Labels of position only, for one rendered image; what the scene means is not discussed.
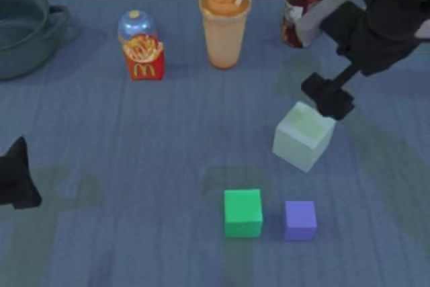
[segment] yellow m logo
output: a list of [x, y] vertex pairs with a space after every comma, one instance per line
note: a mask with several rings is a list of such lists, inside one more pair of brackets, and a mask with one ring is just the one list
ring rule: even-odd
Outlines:
[[136, 64], [134, 65], [134, 76], [137, 77], [139, 75], [139, 71], [142, 73], [144, 77], [151, 76], [155, 77], [155, 69], [151, 64]]

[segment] iced coffee cup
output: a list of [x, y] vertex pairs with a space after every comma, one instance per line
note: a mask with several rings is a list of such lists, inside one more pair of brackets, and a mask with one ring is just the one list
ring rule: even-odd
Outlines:
[[199, 0], [209, 61], [218, 69], [235, 66], [252, 0]]

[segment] green cube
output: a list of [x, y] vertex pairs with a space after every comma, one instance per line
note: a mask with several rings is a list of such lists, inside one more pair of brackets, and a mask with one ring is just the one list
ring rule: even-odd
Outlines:
[[228, 238], [257, 238], [263, 227], [260, 190], [224, 192], [224, 232]]

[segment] fries box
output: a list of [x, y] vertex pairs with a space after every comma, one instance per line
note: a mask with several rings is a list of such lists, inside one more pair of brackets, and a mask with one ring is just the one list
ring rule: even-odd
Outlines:
[[151, 60], [140, 62], [138, 59], [131, 57], [123, 47], [124, 56], [126, 58], [128, 72], [133, 81], [139, 80], [162, 80], [164, 77], [164, 46], [154, 36], [151, 35], [136, 35], [129, 42], [139, 42], [139, 40], [152, 40], [155, 44], [155, 56]]

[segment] blue jar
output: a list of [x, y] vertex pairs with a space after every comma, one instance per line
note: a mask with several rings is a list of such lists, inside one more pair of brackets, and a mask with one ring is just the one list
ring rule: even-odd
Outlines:
[[157, 37], [153, 18], [140, 10], [132, 10], [125, 13], [118, 23], [118, 38], [120, 42], [123, 43], [139, 34]]

